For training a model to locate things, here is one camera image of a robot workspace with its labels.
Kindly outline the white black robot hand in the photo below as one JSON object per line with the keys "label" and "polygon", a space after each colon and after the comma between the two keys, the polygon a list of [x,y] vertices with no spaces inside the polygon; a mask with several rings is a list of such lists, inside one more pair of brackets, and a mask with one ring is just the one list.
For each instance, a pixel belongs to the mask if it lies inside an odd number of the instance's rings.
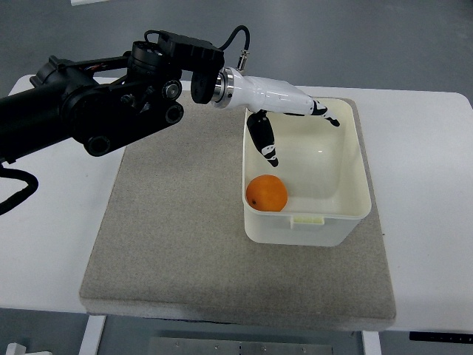
{"label": "white black robot hand", "polygon": [[273,167],[279,165],[276,156],[275,138],[268,113],[305,116],[315,115],[340,126],[329,109],[286,81],[244,76],[234,68],[220,72],[213,105],[219,109],[245,107],[251,112],[246,121],[247,129],[256,150]]}

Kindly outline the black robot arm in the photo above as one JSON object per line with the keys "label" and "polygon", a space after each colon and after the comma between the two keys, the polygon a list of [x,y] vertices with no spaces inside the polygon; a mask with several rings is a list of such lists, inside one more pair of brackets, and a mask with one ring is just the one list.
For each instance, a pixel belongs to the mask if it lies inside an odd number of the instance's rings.
{"label": "black robot arm", "polygon": [[122,56],[50,57],[32,88],[1,100],[1,160],[12,163],[68,138],[99,157],[178,123],[183,71],[194,101],[207,104],[225,62],[211,42],[158,33]]}

